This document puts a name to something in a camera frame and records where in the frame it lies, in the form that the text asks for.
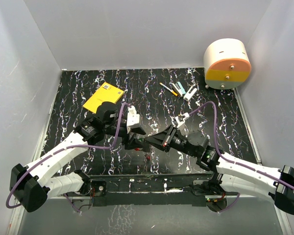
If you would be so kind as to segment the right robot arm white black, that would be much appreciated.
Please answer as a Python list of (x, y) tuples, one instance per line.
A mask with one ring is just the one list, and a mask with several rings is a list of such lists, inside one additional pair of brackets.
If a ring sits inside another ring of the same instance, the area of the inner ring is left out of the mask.
[(207, 183), (212, 193), (236, 192), (263, 198), (294, 215), (293, 167), (274, 168), (244, 161), (210, 146), (200, 132), (184, 136), (172, 125), (144, 140), (164, 152), (173, 148), (196, 158), (198, 166), (214, 174)]

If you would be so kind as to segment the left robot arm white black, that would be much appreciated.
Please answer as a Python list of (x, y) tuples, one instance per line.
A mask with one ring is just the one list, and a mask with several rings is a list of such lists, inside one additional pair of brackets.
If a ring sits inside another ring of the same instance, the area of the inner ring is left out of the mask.
[(112, 149), (118, 137), (125, 149), (146, 149), (137, 135), (145, 135), (145, 131), (134, 106), (124, 102), (118, 109), (112, 102), (103, 102), (47, 154), (25, 166), (17, 164), (12, 168), (6, 207), (16, 208), (9, 204), (11, 197), (27, 212), (33, 212), (58, 195), (68, 192), (87, 195), (92, 184), (86, 174), (77, 171), (56, 177), (56, 172), (89, 149)]

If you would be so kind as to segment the yellow white pen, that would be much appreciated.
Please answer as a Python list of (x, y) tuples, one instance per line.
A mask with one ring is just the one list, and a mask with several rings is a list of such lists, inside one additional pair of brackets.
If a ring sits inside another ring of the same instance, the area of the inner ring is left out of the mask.
[(164, 85), (163, 83), (160, 83), (160, 85), (165, 88), (166, 90), (168, 90), (170, 93), (172, 93), (174, 96), (178, 96), (178, 94), (171, 88), (167, 87), (166, 85)]

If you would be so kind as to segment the white clip tool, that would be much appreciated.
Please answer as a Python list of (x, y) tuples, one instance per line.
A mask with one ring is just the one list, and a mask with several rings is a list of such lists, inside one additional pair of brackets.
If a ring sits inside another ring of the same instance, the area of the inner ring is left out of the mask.
[(188, 89), (188, 91), (184, 94), (183, 99), (189, 102), (196, 92), (197, 92), (197, 88), (195, 86), (191, 86)]

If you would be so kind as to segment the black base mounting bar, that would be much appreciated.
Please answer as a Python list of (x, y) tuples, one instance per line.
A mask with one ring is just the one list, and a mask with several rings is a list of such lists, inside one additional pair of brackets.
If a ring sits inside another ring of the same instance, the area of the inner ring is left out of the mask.
[(214, 200), (226, 207), (228, 196), (211, 173), (91, 175), (72, 197), (86, 198), (93, 207), (113, 205), (192, 205), (205, 207)]

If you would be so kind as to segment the yellow notebook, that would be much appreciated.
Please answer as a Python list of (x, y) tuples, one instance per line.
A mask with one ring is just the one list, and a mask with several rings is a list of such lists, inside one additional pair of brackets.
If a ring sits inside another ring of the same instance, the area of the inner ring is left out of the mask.
[(98, 107), (104, 102), (116, 104), (123, 96), (124, 91), (104, 82), (95, 93), (83, 104), (83, 108), (96, 113)]

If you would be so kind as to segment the light blue marker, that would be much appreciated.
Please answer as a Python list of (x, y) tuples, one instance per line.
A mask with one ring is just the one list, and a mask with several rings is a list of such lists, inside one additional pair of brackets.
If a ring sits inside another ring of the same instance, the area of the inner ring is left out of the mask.
[(186, 93), (180, 82), (172, 83), (171, 86), (172, 86), (172, 89), (178, 94), (179, 97), (183, 97), (184, 94)]

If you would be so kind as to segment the round pastel drawer cabinet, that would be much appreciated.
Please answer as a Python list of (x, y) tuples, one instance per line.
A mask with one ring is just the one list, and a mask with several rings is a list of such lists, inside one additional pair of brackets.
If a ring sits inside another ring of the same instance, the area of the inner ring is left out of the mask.
[(206, 86), (217, 90), (236, 88), (251, 73), (243, 42), (233, 38), (212, 42), (204, 53), (203, 66)]

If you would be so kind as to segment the aluminium frame rail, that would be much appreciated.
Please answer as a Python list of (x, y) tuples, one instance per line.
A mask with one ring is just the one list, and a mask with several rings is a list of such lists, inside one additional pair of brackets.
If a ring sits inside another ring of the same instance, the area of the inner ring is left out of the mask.
[(40, 186), (34, 178), (20, 179), (13, 177), (10, 181), (10, 193), (6, 199), (6, 207), (13, 209), (23, 206), (27, 212), (38, 210), (48, 199), (69, 192), (86, 193), (90, 190), (89, 178), (81, 178), (72, 174), (53, 177), (45, 186)]

